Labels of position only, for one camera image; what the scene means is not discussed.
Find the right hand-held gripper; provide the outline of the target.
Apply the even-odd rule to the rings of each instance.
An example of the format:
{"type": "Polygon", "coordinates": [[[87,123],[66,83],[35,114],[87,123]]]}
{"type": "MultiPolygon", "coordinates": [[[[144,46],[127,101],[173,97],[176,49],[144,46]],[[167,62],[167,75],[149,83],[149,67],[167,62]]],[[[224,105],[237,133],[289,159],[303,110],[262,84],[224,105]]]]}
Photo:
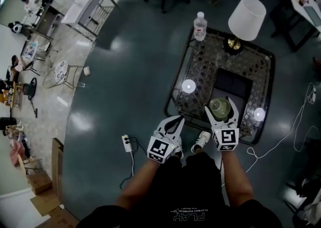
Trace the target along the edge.
{"type": "Polygon", "coordinates": [[[239,143],[239,128],[237,128],[236,125],[239,120],[239,111],[231,98],[227,96],[226,99],[231,106],[228,114],[228,124],[217,121],[210,109],[207,106],[204,106],[212,126],[212,137],[218,151],[233,151],[239,143]]]}

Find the pale green cup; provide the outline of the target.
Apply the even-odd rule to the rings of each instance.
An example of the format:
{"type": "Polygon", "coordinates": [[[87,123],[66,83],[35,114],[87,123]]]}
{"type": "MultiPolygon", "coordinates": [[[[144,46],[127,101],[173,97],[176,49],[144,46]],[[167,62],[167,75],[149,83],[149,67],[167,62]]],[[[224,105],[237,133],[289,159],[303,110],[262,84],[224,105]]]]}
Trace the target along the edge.
{"type": "Polygon", "coordinates": [[[213,98],[209,103],[209,109],[216,121],[228,121],[231,104],[228,97],[213,98]]]}

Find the black tray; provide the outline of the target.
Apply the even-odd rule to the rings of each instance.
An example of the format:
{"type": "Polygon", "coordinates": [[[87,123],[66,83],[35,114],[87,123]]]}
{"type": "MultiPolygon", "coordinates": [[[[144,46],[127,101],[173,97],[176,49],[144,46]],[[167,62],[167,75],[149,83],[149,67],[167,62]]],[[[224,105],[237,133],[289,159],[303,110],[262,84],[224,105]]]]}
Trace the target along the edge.
{"type": "Polygon", "coordinates": [[[247,102],[249,100],[252,84],[253,81],[248,78],[224,70],[222,68],[219,68],[217,70],[210,101],[215,98],[229,97],[234,102],[239,111],[239,128],[246,109],[247,102]]]}

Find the person's right forearm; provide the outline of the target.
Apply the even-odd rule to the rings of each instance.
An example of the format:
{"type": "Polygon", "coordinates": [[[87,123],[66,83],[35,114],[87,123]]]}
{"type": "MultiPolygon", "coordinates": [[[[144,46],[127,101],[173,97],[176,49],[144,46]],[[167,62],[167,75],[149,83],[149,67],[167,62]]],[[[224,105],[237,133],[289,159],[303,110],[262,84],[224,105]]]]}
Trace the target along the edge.
{"type": "Polygon", "coordinates": [[[239,207],[254,199],[253,188],[242,168],[235,151],[223,151],[224,181],[229,204],[239,207]]]}

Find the person's white shoe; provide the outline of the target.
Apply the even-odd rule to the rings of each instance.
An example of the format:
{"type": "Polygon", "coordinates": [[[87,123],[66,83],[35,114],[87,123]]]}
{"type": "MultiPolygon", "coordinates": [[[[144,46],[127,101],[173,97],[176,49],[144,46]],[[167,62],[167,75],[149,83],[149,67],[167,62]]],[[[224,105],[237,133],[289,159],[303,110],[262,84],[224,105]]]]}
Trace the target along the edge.
{"type": "Polygon", "coordinates": [[[192,146],[191,152],[193,154],[200,153],[203,149],[203,147],[209,142],[211,138],[211,133],[202,131],[196,140],[196,143],[192,146]]]}
{"type": "Polygon", "coordinates": [[[181,137],[178,138],[176,142],[176,149],[174,150],[173,156],[178,158],[179,160],[182,160],[184,157],[183,153],[183,147],[182,147],[182,139],[181,137]]]}

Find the white power strip with plugs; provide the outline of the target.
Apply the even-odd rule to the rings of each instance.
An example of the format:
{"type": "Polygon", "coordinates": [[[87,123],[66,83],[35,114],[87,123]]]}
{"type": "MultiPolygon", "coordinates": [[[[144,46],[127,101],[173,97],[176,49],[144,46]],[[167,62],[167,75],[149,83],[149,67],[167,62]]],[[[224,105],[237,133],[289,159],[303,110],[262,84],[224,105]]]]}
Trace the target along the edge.
{"type": "Polygon", "coordinates": [[[127,134],[125,134],[121,138],[122,138],[122,142],[123,142],[125,151],[132,152],[132,146],[131,146],[131,141],[130,141],[129,136],[127,134]]]}

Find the clear water bottle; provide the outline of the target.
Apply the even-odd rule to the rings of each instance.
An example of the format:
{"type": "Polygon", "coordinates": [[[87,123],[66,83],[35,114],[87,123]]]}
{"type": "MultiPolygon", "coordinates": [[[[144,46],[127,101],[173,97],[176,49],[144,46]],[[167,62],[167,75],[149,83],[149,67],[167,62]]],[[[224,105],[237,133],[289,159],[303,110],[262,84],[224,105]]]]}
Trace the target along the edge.
{"type": "Polygon", "coordinates": [[[202,42],[206,37],[207,21],[205,20],[205,14],[198,12],[197,17],[194,19],[194,38],[196,41],[202,42]]]}

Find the white shade table lamp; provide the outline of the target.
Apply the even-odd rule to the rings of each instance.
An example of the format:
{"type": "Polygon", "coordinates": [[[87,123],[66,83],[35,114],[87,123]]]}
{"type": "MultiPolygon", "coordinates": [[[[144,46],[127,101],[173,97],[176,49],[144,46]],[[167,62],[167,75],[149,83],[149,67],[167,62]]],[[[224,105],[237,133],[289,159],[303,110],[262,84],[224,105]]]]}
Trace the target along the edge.
{"type": "Polygon", "coordinates": [[[256,39],[266,16],[266,7],[259,0],[240,0],[230,18],[228,27],[232,32],[227,43],[227,50],[238,53],[242,50],[244,42],[256,39]]]}

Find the white desk with black legs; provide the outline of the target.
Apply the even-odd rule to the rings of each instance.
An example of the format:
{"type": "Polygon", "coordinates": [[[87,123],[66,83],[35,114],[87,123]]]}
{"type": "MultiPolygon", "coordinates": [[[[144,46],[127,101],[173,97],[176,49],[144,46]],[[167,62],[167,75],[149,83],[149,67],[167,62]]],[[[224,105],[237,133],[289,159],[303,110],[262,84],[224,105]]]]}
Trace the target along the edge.
{"type": "Polygon", "coordinates": [[[321,35],[321,26],[316,27],[308,14],[306,13],[304,6],[311,6],[318,13],[321,18],[321,9],[314,0],[309,0],[308,4],[301,6],[298,0],[280,0],[280,3],[271,11],[270,18],[275,25],[275,31],[271,37],[275,38],[279,35],[283,35],[288,45],[293,51],[298,51],[313,35],[321,35]],[[308,22],[309,30],[300,39],[298,43],[295,43],[290,35],[290,32],[298,26],[301,22],[308,22]]]}

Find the grey laptop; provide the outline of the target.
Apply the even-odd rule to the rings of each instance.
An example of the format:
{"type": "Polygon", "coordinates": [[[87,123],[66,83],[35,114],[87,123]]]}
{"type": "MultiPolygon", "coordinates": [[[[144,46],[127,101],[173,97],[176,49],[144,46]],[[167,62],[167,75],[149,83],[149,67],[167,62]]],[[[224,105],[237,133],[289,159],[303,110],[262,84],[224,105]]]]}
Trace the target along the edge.
{"type": "Polygon", "coordinates": [[[321,18],[319,17],[319,15],[315,11],[315,9],[311,6],[304,6],[303,8],[305,9],[305,11],[308,14],[308,16],[310,17],[310,19],[312,20],[313,24],[316,27],[321,26],[321,18]]]}

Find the cardboard box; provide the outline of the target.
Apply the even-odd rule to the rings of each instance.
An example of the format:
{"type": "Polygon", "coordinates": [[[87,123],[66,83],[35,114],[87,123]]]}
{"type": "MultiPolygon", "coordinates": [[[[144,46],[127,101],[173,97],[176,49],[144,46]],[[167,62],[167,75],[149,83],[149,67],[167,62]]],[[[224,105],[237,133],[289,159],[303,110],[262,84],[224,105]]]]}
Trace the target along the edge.
{"type": "Polygon", "coordinates": [[[27,175],[27,183],[35,195],[52,189],[53,182],[45,171],[27,175]]]}

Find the flat cardboard sheets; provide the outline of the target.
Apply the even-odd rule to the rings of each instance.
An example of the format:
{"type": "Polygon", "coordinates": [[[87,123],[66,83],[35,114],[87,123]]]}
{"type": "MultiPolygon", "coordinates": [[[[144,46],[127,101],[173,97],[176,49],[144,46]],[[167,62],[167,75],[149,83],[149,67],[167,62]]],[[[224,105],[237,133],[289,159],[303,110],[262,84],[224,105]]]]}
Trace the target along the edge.
{"type": "Polygon", "coordinates": [[[36,195],[30,201],[42,217],[49,216],[49,219],[35,228],[76,228],[79,223],[75,216],[61,207],[62,204],[52,189],[36,195]]]}

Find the black floor fan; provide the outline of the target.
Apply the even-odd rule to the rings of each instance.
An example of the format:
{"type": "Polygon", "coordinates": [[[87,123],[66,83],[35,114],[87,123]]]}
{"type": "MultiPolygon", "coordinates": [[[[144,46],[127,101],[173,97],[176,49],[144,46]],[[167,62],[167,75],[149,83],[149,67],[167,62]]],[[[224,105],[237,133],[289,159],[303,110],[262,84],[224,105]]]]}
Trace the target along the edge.
{"type": "Polygon", "coordinates": [[[32,99],[35,96],[37,88],[37,78],[34,77],[30,83],[25,84],[24,86],[24,95],[28,97],[28,100],[31,103],[35,117],[38,117],[38,109],[34,107],[32,99]]]}

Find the pink bag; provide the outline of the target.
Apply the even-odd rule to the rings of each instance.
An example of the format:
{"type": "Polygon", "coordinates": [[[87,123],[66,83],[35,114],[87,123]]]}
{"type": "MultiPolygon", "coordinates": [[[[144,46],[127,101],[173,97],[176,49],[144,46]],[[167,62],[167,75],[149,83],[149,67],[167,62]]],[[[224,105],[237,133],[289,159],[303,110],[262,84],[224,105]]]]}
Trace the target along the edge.
{"type": "Polygon", "coordinates": [[[12,140],[11,141],[11,150],[10,150],[10,160],[13,164],[13,166],[19,165],[18,156],[20,156],[22,159],[26,158],[25,155],[25,147],[21,142],[12,140]]]}

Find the white table with metal frame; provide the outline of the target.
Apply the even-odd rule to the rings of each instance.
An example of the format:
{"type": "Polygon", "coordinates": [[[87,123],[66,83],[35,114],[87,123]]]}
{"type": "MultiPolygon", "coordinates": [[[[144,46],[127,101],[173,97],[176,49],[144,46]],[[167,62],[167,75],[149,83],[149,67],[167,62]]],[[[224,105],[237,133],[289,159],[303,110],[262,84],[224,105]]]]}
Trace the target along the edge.
{"type": "Polygon", "coordinates": [[[114,0],[75,0],[61,23],[93,42],[116,6],[114,0]]]}

